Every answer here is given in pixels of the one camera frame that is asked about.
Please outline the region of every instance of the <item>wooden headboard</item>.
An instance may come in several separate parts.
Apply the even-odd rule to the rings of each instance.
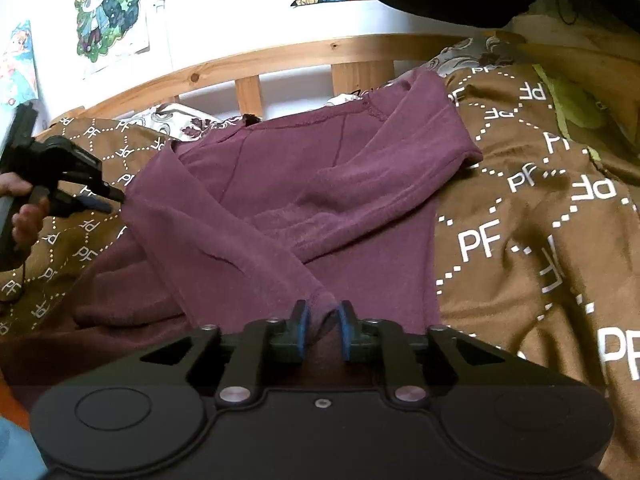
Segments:
[[[612,52],[617,55],[605,50],[526,43],[525,37],[502,30],[484,34],[516,43],[533,62],[582,85],[610,108],[629,140],[640,145],[640,63],[637,60],[621,57],[615,51]],[[255,50],[177,70],[90,108],[70,110],[53,122],[61,117],[114,118],[176,102],[181,94],[228,81],[235,81],[240,111],[261,116],[261,74],[331,65],[334,94],[338,95],[381,86],[394,78],[394,61],[428,60],[461,39],[459,36],[376,34]]]

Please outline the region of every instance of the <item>maroon sweatshirt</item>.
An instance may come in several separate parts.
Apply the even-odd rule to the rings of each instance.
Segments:
[[[45,331],[0,345],[0,369],[30,404],[19,385],[53,384],[194,326],[239,332],[288,317],[300,299],[316,325],[350,300],[359,317],[423,332],[439,319],[434,193],[479,160],[427,70],[344,105],[168,144],[127,188],[128,229]]]

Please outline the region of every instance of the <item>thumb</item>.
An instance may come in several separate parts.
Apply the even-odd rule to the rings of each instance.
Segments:
[[[0,174],[0,196],[24,196],[31,192],[33,186],[15,173]]]

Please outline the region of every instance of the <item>screw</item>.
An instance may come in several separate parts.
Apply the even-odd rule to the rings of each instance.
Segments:
[[[251,397],[251,391],[244,386],[227,386],[220,392],[219,397],[225,402],[238,404],[240,402],[245,402],[249,397]]]
[[[423,400],[427,396],[427,392],[420,386],[401,386],[396,390],[396,399],[403,402],[417,402]]]
[[[318,399],[314,404],[316,405],[316,408],[322,408],[324,410],[331,405],[331,401],[329,399]]]

